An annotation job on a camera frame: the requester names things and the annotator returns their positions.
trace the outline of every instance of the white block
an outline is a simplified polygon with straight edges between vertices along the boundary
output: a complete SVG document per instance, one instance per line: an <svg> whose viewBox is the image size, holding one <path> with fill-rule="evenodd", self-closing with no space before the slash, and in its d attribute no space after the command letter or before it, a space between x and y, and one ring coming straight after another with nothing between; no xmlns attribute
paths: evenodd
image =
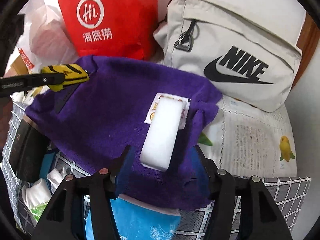
<svg viewBox="0 0 320 240"><path fill-rule="evenodd" d="M143 166L166 171L177 137L183 102L161 98L143 144L140 162Z"/></svg>

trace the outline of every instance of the nike logo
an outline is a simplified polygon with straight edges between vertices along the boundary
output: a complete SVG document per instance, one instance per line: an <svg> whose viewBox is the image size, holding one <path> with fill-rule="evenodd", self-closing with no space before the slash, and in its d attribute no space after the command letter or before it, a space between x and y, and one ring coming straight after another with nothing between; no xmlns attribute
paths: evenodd
<svg viewBox="0 0 320 240"><path fill-rule="evenodd" d="M233 46L218 63L221 57L216 58L204 68L204 75L211 81L225 83L273 84L260 81L260 78L257 77L258 74L263 74L265 72L264 69L267 69L269 66L251 54L243 50L238 52L238 48ZM242 75L245 74L245 76L239 77L222 74L217 70L217 64L221 66L227 64L226 68ZM257 65L258 67L253 72L253 67Z"/></svg>

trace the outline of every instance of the zipper pull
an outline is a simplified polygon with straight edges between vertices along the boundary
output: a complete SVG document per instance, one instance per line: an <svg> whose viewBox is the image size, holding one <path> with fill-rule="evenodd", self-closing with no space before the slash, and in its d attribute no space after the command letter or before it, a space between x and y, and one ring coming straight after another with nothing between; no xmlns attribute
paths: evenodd
<svg viewBox="0 0 320 240"><path fill-rule="evenodd" d="M180 34L178 40L174 43L174 47L179 50L190 52L193 46L193 38L191 33L196 25L196 20L192 19L190 26L186 32Z"/></svg>

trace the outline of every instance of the nike swoosh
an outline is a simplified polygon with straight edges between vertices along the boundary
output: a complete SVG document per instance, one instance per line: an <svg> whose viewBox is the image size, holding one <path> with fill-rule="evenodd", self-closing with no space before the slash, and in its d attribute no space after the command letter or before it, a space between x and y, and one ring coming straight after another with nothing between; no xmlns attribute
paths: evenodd
<svg viewBox="0 0 320 240"><path fill-rule="evenodd" d="M217 70L217 63L220 58L221 57L218 57L214 61L210 62L203 70L204 75L211 81L225 83L273 84L269 82L259 81L258 79L254 78L244 78L222 74Z"/></svg>

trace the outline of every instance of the white circle logo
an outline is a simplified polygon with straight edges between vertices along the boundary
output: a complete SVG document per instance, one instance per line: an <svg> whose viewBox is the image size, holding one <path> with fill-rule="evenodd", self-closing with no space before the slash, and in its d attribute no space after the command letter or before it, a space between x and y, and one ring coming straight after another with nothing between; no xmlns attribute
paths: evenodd
<svg viewBox="0 0 320 240"><path fill-rule="evenodd" d="M77 7L77 18L83 27L94 29L101 24L103 17L104 7L101 0L81 0L79 2Z"/></svg>

